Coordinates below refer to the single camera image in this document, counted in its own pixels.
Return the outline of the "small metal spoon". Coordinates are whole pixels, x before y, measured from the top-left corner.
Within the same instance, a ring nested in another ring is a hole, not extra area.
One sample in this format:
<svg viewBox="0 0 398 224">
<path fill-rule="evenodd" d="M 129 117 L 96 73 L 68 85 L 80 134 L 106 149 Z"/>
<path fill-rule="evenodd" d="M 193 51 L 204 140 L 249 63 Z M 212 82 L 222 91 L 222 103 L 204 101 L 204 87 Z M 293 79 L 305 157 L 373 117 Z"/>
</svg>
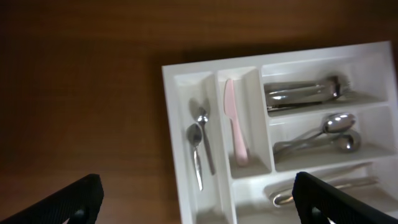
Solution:
<svg viewBox="0 0 398 224">
<path fill-rule="evenodd" d="M 203 135 L 203 142 L 204 142 L 204 146 L 205 146 L 206 155 L 207 155 L 207 158 L 208 158 L 210 172 L 211 172 L 212 175 L 215 175 L 216 174 L 216 169 L 215 169 L 213 156 L 212 156 L 212 153 L 211 153 L 211 147 L 210 147 L 210 143 L 209 143 L 209 140 L 208 140 L 208 136 L 207 136 L 207 133 L 206 133 L 206 127 L 205 127 L 205 124 L 208 122 L 208 113 L 206 112 L 206 110 L 203 107 L 199 107 L 198 112 L 199 112 L 199 115 L 198 115 L 198 118 L 197 118 L 197 123 L 201 127 L 201 131 L 202 131 L 202 135 Z"/>
<path fill-rule="evenodd" d="M 203 177 L 201 169 L 201 160 L 198 153 L 198 147 L 202 141 L 202 133 L 198 124 L 193 123 L 187 129 L 187 140 L 192 148 L 193 166 L 198 183 L 199 191 L 203 190 Z"/>
</svg>

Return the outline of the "dark chopstick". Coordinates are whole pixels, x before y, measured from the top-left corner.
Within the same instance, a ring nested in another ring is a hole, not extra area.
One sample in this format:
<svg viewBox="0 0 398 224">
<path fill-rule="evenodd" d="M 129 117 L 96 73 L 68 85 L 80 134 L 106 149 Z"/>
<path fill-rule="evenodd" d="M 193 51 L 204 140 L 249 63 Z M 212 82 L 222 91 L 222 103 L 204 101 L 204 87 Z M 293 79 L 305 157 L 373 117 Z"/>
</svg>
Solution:
<svg viewBox="0 0 398 224">
<path fill-rule="evenodd" d="M 378 183 L 379 179 L 377 177 L 362 177 L 357 179 L 334 180 L 327 182 L 327 184 L 330 184 L 339 190 L 351 189 L 354 187 L 365 187 Z M 292 191 L 293 186 L 290 186 L 286 189 L 278 190 L 271 193 L 269 199 L 275 207 L 284 207 L 285 205 L 289 205 L 294 202 Z"/>
</svg>

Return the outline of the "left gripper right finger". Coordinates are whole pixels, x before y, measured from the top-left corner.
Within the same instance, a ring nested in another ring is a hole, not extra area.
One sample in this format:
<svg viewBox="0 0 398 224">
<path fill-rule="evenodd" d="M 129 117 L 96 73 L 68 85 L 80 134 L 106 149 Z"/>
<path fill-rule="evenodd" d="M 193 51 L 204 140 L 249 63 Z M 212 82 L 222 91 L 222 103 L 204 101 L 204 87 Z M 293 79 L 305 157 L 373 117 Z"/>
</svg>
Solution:
<svg viewBox="0 0 398 224">
<path fill-rule="evenodd" d="M 397 219 L 307 173 L 295 176 L 294 204 L 302 224 L 397 224 Z"/>
</svg>

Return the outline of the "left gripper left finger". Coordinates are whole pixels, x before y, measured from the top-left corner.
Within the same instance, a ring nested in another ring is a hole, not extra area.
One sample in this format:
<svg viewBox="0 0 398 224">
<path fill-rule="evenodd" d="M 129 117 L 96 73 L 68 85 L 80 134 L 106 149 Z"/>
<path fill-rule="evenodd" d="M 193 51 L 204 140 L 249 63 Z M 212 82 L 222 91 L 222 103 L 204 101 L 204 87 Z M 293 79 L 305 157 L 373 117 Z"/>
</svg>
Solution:
<svg viewBox="0 0 398 224">
<path fill-rule="evenodd" d="M 104 198 L 98 174 L 88 174 L 30 207 L 4 219 L 3 224 L 95 224 Z"/>
</svg>

